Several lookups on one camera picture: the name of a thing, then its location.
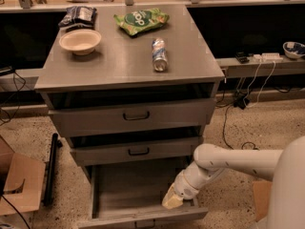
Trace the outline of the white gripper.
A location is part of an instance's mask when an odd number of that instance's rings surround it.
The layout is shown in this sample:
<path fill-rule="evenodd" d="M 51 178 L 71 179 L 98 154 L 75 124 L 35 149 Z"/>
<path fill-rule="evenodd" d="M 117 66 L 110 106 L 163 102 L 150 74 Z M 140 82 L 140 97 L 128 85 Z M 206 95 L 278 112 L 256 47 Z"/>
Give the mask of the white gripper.
<path fill-rule="evenodd" d="M 199 193 L 198 189 L 192 187 L 181 171 L 175 178 L 173 185 L 163 197 L 162 206 L 166 209 L 174 209 L 183 204 L 183 199 L 190 200 Z"/>

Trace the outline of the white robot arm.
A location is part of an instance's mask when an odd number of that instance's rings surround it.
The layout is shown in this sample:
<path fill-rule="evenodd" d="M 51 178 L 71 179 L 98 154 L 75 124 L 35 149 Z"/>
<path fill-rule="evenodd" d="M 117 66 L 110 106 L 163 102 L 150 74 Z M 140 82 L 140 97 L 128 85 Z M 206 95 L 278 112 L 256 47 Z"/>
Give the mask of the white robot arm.
<path fill-rule="evenodd" d="M 201 144 L 193 152 L 193 162 L 176 176 L 162 205 L 181 206 L 227 169 L 272 183 L 267 216 L 256 224 L 257 229 L 305 229 L 304 136 L 282 150 L 228 150 Z"/>

